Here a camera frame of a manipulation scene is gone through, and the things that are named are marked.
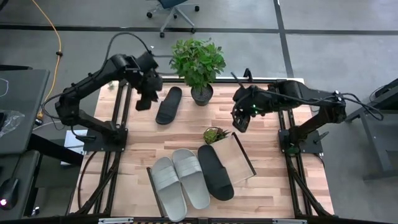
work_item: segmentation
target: gray floor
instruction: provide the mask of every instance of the gray floor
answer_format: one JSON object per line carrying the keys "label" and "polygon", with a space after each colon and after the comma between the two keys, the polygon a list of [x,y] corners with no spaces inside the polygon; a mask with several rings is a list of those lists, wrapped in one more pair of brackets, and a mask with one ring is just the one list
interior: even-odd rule
{"label": "gray floor", "polygon": [[[145,11],[156,4],[144,0],[37,1],[55,24],[65,26],[159,27],[165,15],[148,20]],[[398,2],[395,0],[280,0],[286,29],[321,30],[398,30]],[[186,9],[187,15],[204,28],[276,29],[272,0],[202,0],[201,11]],[[40,12],[29,1],[13,0],[0,12],[0,24],[47,25]],[[172,21],[171,27],[188,27],[184,21]],[[60,32],[63,52],[58,93],[88,72],[99,69],[113,32]],[[191,36],[212,38],[223,47],[226,72],[242,74],[249,67],[256,77],[286,77],[279,34],[250,33],[137,33],[153,51],[169,54],[178,39]],[[352,92],[364,101],[370,92],[397,78],[397,35],[287,35],[290,59],[295,77],[304,78],[312,88]],[[0,30],[0,63],[29,65],[53,71],[57,39],[52,31]],[[130,37],[115,41],[111,53],[138,55],[144,49]],[[166,60],[159,61],[164,72],[170,71]],[[95,110],[97,94],[84,100],[81,108],[89,114]],[[351,103],[347,112],[358,106]],[[323,140],[326,176],[335,213],[345,218],[398,222],[398,179],[363,182],[362,176],[376,172],[373,152],[362,124],[329,124],[321,128],[330,134]],[[49,139],[62,138],[65,131],[46,126],[37,131]],[[49,179],[51,188],[40,192],[38,203],[42,216],[62,215],[76,182],[78,168],[61,169],[58,161],[45,160],[41,183]],[[45,178],[46,170],[57,175]]]}

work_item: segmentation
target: wooden tabletop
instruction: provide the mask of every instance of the wooden tabletop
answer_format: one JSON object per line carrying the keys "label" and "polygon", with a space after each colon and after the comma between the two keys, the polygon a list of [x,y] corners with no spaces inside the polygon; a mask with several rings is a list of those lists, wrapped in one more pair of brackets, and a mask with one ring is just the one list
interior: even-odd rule
{"label": "wooden tabletop", "polygon": [[[183,83],[164,83],[163,90],[158,94],[160,101],[165,98],[172,86],[179,86],[183,97],[175,120],[165,126],[155,122],[160,103],[152,103],[150,110],[136,111],[136,101],[140,96],[136,91],[133,93],[127,119],[129,137],[119,166],[112,216],[160,217],[146,167],[151,167],[161,157],[171,157],[176,149],[187,148],[196,152],[205,143],[202,138],[203,132],[211,126],[217,126],[236,132],[257,175],[233,184],[235,196],[231,200],[222,202],[212,197],[210,207],[204,210],[196,210],[189,205],[187,217],[294,217],[286,162],[277,140],[279,130],[277,113],[252,119],[247,132],[239,133],[233,128],[230,115],[233,107],[232,96],[238,89],[237,84],[212,84],[214,95],[210,103],[204,107],[195,104],[190,95],[190,88]],[[103,121],[111,120],[116,92],[117,84],[113,90],[107,86],[102,87],[95,111],[96,118]],[[311,118],[308,106],[301,106],[293,112],[297,125]],[[88,200],[98,185],[103,156],[104,153],[97,153],[88,165],[81,188],[82,203]],[[302,156],[309,189],[326,211],[333,213],[322,163],[314,155],[303,154]],[[104,191],[102,210],[107,195],[108,188]],[[301,190],[298,190],[298,195],[300,208],[304,212]],[[77,193],[75,192],[70,211],[76,210]]]}

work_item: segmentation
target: black slipper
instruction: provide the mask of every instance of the black slipper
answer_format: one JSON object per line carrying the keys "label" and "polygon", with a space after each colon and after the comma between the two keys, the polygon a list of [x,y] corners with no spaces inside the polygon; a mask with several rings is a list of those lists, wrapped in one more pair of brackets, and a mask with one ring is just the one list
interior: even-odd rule
{"label": "black slipper", "polygon": [[229,200],[234,197],[228,173],[221,164],[216,151],[212,146],[204,145],[198,149],[198,160],[205,176],[205,181],[209,193],[218,200]]}
{"label": "black slipper", "polygon": [[177,114],[178,105],[180,104],[182,90],[173,86],[167,93],[166,99],[160,103],[159,110],[156,115],[156,123],[170,124]]}

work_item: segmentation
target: slipper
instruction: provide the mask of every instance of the slipper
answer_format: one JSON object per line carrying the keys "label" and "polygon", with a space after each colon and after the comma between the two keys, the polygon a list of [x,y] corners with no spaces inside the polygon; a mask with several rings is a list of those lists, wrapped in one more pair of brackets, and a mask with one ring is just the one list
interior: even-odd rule
{"label": "slipper", "polygon": [[159,200],[170,221],[183,220],[187,216],[187,204],[173,163],[168,157],[155,162],[152,167],[152,178]]}
{"label": "slipper", "polygon": [[173,152],[172,158],[177,175],[192,206],[196,209],[207,208],[210,204],[210,194],[196,155],[188,149],[178,149]]}
{"label": "slipper", "polygon": [[210,194],[223,201],[233,198],[234,188],[213,147],[210,145],[200,146],[198,159]]}
{"label": "slipper", "polygon": [[160,103],[156,115],[156,123],[165,125],[170,124],[174,120],[181,97],[182,90],[179,87],[173,86],[167,93],[164,101]]}

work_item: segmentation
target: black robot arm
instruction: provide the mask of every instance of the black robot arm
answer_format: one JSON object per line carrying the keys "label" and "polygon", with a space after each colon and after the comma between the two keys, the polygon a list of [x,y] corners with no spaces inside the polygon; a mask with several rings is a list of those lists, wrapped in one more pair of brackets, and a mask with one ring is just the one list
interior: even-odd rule
{"label": "black robot arm", "polygon": [[158,64],[153,56],[146,52],[135,58],[127,55],[113,55],[107,59],[100,70],[89,73],[88,77],[64,89],[59,101],[55,104],[62,124],[67,126],[82,125],[101,133],[111,141],[120,136],[116,124],[111,121],[100,121],[80,110],[80,100],[100,89],[110,81],[127,80],[141,94],[137,110],[147,110],[151,101],[157,101],[156,91],[162,89],[162,78],[155,72]]}
{"label": "black robot arm", "polygon": [[290,143],[298,144],[309,133],[327,123],[340,123],[345,120],[346,103],[338,91],[327,92],[313,90],[303,83],[287,80],[269,85],[263,90],[255,85],[248,88],[241,87],[233,96],[235,106],[233,126],[241,132],[248,128],[250,118],[256,115],[278,112],[296,108],[300,105],[319,106],[317,115],[303,123],[289,129]]}

